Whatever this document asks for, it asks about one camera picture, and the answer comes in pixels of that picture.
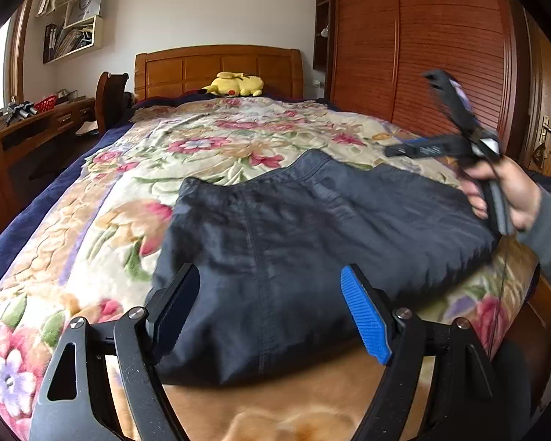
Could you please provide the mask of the person's right hand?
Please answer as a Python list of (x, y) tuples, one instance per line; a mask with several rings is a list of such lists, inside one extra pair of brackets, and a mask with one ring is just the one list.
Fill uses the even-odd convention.
[(473, 212), (480, 219), (488, 218), (488, 204), (479, 183), (493, 179), (498, 180), (509, 202), (512, 226), (519, 231), (529, 230), (533, 226), (540, 211), (540, 187), (509, 157), (504, 156), (493, 165), (482, 160), (467, 168), (460, 168), (458, 179)]

